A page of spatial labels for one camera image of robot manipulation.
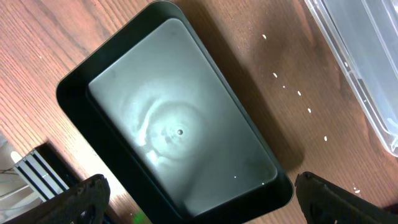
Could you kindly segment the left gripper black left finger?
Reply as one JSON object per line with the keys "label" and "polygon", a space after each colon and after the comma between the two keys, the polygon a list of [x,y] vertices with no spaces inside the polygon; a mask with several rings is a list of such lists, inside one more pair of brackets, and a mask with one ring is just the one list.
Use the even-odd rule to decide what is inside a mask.
{"label": "left gripper black left finger", "polygon": [[107,179],[96,174],[6,224],[101,224],[109,197]]}

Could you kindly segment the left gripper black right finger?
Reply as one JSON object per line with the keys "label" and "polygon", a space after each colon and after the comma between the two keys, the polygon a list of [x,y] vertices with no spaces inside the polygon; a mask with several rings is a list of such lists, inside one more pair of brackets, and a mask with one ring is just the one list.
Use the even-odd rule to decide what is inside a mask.
{"label": "left gripper black right finger", "polygon": [[296,196],[307,223],[397,223],[397,214],[311,173],[295,180]]}

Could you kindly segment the black flat bin tray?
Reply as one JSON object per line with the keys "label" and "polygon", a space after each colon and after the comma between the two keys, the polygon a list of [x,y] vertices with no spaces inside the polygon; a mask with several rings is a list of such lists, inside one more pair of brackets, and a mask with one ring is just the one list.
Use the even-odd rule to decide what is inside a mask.
{"label": "black flat bin tray", "polygon": [[294,188],[182,10],[154,1],[65,76],[61,109],[153,223],[244,223]]}

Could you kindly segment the clear plastic bin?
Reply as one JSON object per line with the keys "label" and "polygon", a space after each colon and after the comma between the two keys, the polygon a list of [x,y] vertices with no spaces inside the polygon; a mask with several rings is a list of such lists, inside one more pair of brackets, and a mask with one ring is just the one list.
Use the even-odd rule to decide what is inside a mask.
{"label": "clear plastic bin", "polygon": [[323,2],[348,53],[348,65],[376,116],[384,141],[397,152],[397,1]]}

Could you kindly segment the clear plastic bin lid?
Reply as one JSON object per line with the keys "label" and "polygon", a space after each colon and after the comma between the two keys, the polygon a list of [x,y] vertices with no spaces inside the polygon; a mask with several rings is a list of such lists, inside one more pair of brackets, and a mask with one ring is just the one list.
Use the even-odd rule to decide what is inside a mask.
{"label": "clear plastic bin lid", "polygon": [[375,133],[377,134],[381,144],[384,149],[391,155],[397,156],[397,152],[392,152],[384,141],[383,135],[380,133],[378,126],[373,122],[373,118],[375,118],[375,114],[367,110],[366,105],[364,104],[365,94],[361,91],[359,83],[356,81],[356,75],[351,67],[348,65],[349,56],[341,38],[339,37],[333,22],[328,15],[327,10],[323,6],[324,1],[329,0],[305,0],[308,9],[310,10],[313,18],[315,19],[318,27],[320,28],[325,40],[327,41],[333,55],[336,58],[344,76],[346,77],[351,89],[353,90],[355,96],[357,97],[368,121],[373,127]]}

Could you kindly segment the silver aluminium frame rail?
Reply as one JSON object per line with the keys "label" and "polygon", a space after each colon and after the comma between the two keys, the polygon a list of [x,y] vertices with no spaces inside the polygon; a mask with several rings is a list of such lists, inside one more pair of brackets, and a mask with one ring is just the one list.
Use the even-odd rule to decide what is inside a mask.
{"label": "silver aluminium frame rail", "polygon": [[69,189],[67,183],[50,166],[38,148],[24,156],[13,169],[43,202]]}

